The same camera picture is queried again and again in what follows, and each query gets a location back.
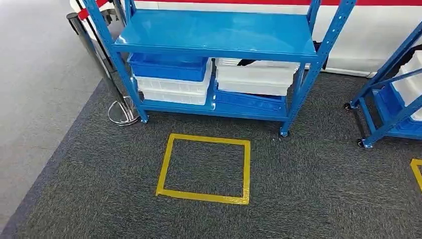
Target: white wall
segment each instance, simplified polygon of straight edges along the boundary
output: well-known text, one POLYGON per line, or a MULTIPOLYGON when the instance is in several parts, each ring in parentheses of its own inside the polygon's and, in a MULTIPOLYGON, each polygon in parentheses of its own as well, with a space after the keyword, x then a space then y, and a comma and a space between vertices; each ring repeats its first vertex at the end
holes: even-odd
MULTIPOLYGON (((306 14, 308 6, 135 1, 137 8, 306 14)), ((321 41, 337 6, 321 6, 314 40, 321 41)), ((368 75, 377 71, 422 20, 422 6, 356 6, 329 56, 327 70, 368 75)))

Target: chrome stanchion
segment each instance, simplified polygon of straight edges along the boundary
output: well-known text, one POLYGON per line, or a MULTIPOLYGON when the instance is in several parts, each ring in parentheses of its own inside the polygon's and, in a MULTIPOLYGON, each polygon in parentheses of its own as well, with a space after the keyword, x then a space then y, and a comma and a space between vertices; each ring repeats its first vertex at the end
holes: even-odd
POLYGON ((98 70, 100 71, 105 83, 108 86, 108 89, 111 91, 114 98, 116 99, 116 101, 108 109, 108 118, 119 126, 126 126, 136 123, 140 119, 140 117, 138 111, 135 108, 135 105, 133 104, 132 99, 130 98, 130 96, 123 97, 114 81, 110 78, 108 72, 105 70, 103 62, 98 57, 94 45, 91 42, 91 38, 89 37, 86 29, 82 25, 78 14, 73 12, 67 14, 66 18, 68 19, 73 30, 79 36, 79 39, 88 51, 91 58, 95 61, 98 70))

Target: white plastic crate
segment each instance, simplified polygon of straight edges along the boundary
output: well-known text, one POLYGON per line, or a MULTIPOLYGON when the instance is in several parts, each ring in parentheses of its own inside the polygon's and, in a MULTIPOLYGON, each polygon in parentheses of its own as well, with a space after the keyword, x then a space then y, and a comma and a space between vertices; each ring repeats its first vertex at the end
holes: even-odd
MULTIPOLYGON (((402 66, 397 76, 409 73, 411 71, 422 68, 422 51, 416 51, 412 59, 404 66, 402 66)), ((417 97, 422 95, 422 74, 414 75, 393 82, 393 87, 399 92, 405 106, 412 103, 417 97)), ((422 121, 422 109, 419 109, 412 115, 412 119, 422 121)))
POLYGON ((207 100, 207 89, 210 85, 211 73, 212 63, 209 61, 202 82, 158 78, 148 78, 144 81, 143 77, 136 79, 138 80, 139 90, 143 92, 144 98, 147 100, 203 106, 207 100))
POLYGON ((205 72, 204 80, 201 82, 195 81, 183 81, 163 78, 152 78, 152 77, 140 77, 135 76, 138 81, 138 88, 141 91, 173 91, 180 93, 200 93, 203 94, 207 91, 208 85, 210 84, 210 78, 207 75, 211 75, 212 62, 208 60, 207 70, 205 72))
POLYGON ((237 66, 240 59, 221 58, 217 62, 218 89, 229 92, 285 96, 293 83, 298 63, 256 61, 237 66))

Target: yellow floor marking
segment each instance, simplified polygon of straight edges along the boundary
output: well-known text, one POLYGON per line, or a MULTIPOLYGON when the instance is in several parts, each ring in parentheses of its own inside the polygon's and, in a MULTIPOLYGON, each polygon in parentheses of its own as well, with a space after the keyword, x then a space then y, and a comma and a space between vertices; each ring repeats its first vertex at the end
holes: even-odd
POLYGON ((421 191, 422 191, 422 175, 418 166, 422 166, 422 159, 415 159, 415 158, 412 159, 410 163, 410 167, 412 168, 416 181, 418 182, 419 187, 421 188, 421 191))
POLYGON ((158 179, 157 190, 155 192, 156 196, 161 194, 161 195, 166 195, 166 196, 174 197, 174 198, 247 205, 249 204, 249 186, 250 186, 250 141, 240 140, 240 139, 231 139, 231 138, 205 137, 205 136, 178 134, 178 133, 170 134, 169 141, 167 142, 166 153, 164 154, 163 166, 161 167, 160 177, 158 179), (242 197, 228 197, 228 196, 202 194, 202 193, 190 193, 190 192, 181 192, 181 191, 164 189, 164 183, 166 181, 166 175, 167 175, 167 171, 168 171, 169 163, 170 163, 170 156, 173 149, 173 142, 175 139, 243 145, 245 147, 245 151, 244 151, 244 163, 243 163, 244 166, 243 166, 243 195, 242 197))

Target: shelving unit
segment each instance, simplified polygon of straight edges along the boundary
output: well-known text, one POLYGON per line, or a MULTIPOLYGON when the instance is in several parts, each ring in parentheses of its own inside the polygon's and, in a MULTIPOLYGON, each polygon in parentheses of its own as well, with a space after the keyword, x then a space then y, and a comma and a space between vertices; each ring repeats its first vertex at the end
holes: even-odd
POLYGON ((264 14, 243 12, 212 12, 183 10, 135 9, 133 0, 125 1, 127 24, 113 42, 95 0, 84 0, 88 13, 109 52, 116 70, 136 105, 142 122, 148 121, 146 111, 176 112, 221 117, 235 117, 284 122, 282 136, 288 135, 291 123, 305 101, 330 50, 341 32, 354 5, 342 0, 318 52, 312 32, 320 0, 313 0, 306 15, 264 14), (300 63, 294 81, 290 107, 278 111, 218 105, 211 80, 204 106, 141 100, 136 81, 130 78, 118 52, 185 54, 201 57, 243 58, 300 63), (310 63, 303 79, 305 65, 310 63))
POLYGON ((389 102, 389 99, 382 96, 382 90, 389 90, 391 83, 394 81, 402 80, 407 77, 422 74, 422 68, 417 69, 402 75, 387 78, 387 74, 396 66, 401 58, 410 50, 410 48, 417 42, 422 35, 422 21, 415 28, 415 30, 407 37, 407 39, 400 45, 396 52, 388 59, 378 73, 369 80, 365 86, 355 95, 349 103, 344 107, 346 110, 356 109, 361 107, 365 116, 366 123, 370 130, 370 135, 366 138, 357 140, 360 147, 372 148, 373 144, 385 136, 422 139, 422 127, 420 129, 402 128, 401 124, 405 120, 422 108, 422 96, 416 98, 407 107, 399 110, 393 110, 394 104, 389 102), (371 97, 381 117, 383 125, 376 128, 371 114, 366 106, 365 98, 371 97))

